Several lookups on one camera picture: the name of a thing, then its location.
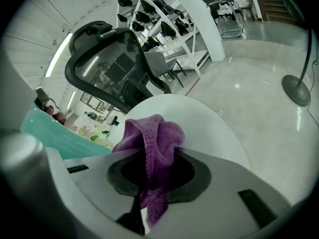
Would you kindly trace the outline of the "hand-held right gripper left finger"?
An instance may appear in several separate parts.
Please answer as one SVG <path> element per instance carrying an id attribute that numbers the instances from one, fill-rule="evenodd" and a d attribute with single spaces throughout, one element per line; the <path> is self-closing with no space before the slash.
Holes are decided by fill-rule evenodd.
<path id="1" fill-rule="evenodd" d="M 145 234 L 140 208 L 140 194 L 146 184 L 143 150 L 67 159 L 64 164 L 80 191 L 102 214 L 137 234 Z"/>

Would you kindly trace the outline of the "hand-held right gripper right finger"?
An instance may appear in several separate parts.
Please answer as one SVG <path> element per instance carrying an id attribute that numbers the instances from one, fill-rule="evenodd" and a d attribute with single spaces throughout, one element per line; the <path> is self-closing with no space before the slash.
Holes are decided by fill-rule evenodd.
<path id="1" fill-rule="evenodd" d="M 270 224 L 291 209 L 284 196 L 240 164 L 186 148 L 178 153 L 207 165 L 211 181 L 194 201 L 169 204 L 151 239 L 256 238 L 262 228 L 250 208 Z"/>

